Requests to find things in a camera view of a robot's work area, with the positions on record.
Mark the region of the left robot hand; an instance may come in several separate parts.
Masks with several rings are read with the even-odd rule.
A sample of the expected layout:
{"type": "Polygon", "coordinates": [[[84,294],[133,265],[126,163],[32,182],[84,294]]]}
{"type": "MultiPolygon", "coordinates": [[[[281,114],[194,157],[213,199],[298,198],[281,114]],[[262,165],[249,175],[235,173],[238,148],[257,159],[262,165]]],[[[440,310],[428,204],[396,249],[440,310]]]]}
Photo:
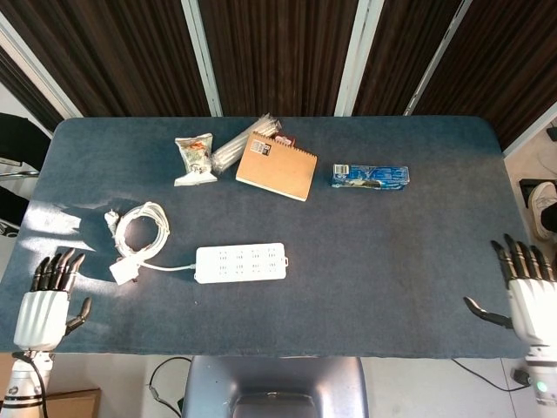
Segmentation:
{"type": "Polygon", "coordinates": [[[91,314],[92,300],[84,299],[76,317],[68,317],[70,298],[85,255],[73,248],[43,259],[37,266],[19,308],[14,344],[23,351],[50,352],[81,327],[91,314]]]}

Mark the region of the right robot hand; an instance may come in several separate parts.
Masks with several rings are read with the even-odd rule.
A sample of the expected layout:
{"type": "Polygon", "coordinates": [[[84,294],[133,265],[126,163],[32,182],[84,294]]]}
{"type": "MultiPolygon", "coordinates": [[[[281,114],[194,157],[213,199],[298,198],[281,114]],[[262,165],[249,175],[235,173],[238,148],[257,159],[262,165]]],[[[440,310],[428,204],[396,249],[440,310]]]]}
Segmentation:
{"type": "Polygon", "coordinates": [[[530,346],[556,345],[556,274],[552,264],[537,246],[504,235],[502,245],[491,246],[500,263],[511,314],[488,312],[475,300],[464,297],[468,310],[483,321],[514,330],[530,346]]]}

